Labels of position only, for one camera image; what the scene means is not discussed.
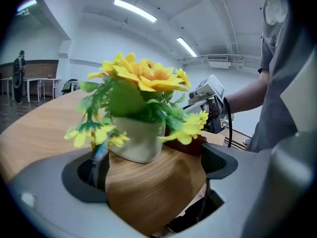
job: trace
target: ceiling light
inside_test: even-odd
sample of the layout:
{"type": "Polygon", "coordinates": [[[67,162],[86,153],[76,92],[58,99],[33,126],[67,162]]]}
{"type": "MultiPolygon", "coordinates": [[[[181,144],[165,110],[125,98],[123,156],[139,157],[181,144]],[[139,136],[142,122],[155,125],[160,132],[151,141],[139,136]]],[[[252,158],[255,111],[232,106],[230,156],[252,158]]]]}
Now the ceiling light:
{"type": "Polygon", "coordinates": [[[127,10],[130,10],[132,12],[135,12],[143,17],[145,17],[146,19],[148,19],[151,22],[155,22],[158,18],[153,17],[152,15],[148,14],[147,12],[141,10],[138,7],[135,7],[134,5],[131,5],[127,2],[121,1],[121,0],[114,0],[114,4],[120,7],[123,7],[127,10]]]}
{"type": "Polygon", "coordinates": [[[21,10],[24,10],[25,8],[31,6],[31,5],[34,5],[36,4],[36,0],[29,0],[27,2],[25,2],[24,4],[22,4],[21,6],[18,7],[17,11],[21,11],[21,10]]]}
{"type": "Polygon", "coordinates": [[[187,51],[193,56],[193,57],[196,57],[196,53],[188,46],[188,44],[183,40],[183,38],[178,38],[177,41],[183,45],[183,47],[185,49],[187,49],[187,51]]]}

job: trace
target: dark floor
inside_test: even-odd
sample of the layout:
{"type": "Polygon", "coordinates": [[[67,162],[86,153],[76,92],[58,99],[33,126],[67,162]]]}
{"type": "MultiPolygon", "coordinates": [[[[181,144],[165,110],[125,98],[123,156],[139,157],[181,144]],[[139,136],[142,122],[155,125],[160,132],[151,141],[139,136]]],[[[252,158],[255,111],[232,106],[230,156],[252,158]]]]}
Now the dark floor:
{"type": "Polygon", "coordinates": [[[30,96],[31,102],[28,103],[27,97],[23,97],[22,104],[17,105],[16,102],[12,100],[11,96],[8,98],[6,94],[0,95],[0,134],[26,113],[51,99],[51,97],[45,96],[45,100],[42,97],[40,98],[40,102],[38,102],[37,96],[30,96]]]}

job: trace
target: person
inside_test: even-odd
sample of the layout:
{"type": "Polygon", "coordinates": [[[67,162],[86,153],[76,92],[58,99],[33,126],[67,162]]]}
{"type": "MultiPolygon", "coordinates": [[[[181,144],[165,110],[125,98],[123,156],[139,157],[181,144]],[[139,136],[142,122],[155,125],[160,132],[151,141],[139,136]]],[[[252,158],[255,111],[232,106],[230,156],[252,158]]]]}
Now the person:
{"type": "MultiPolygon", "coordinates": [[[[251,152],[273,148],[280,140],[297,132],[280,95],[297,76],[315,47],[307,30],[293,13],[288,0],[266,0],[263,14],[262,57],[258,70],[260,76],[256,82],[226,96],[231,113],[262,106],[260,120],[246,147],[246,151],[251,152]]],[[[170,146],[193,154],[199,153],[201,144],[205,142],[202,137],[198,137],[188,146],[180,146],[177,142],[170,146]]],[[[196,224],[203,200],[202,198],[189,207],[184,216],[170,222],[168,229],[178,233],[196,224]]]]}
{"type": "Polygon", "coordinates": [[[14,97],[18,105],[22,104],[22,89],[23,89],[23,77],[24,77],[24,51],[21,50],[19,57],[13,62],[13,86],[14,97]]]}

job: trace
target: wooden table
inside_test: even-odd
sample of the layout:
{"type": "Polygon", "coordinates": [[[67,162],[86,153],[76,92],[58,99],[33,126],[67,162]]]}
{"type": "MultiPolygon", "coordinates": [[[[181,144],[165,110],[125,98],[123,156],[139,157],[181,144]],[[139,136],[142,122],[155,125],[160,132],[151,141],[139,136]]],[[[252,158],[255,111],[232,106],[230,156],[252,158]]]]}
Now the wooden table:
{"type": "MultiPolygon", "coordinates": [[[[0,170],[5,181],[36,160],[76,149],[63,137],[82,117],[75,107],[85,95],[79,90],[49,101],[0,135],[0,170]]],[[[181,213],[206,179],[200,157],[167,146],[149,164],[133,163],[111,153],[109,162],[106,192],[111,209],[145,235],[155,233],[181,213]]]]}

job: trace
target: white flower pot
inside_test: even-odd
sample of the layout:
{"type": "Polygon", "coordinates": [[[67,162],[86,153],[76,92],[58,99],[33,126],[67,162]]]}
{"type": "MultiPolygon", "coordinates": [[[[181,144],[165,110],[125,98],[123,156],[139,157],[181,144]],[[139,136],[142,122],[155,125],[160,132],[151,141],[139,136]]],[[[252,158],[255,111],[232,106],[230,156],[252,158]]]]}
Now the white flower pot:
{"type": "Polygon", "coordinates": [[[127,132],[130,141],[123,147],[110,146],[111,152],[133,162],[148,163],[153,161],[162,150],[165,123],[150,123],[129,118],[113,118],[113,124],[121,132],[127,132]]]}

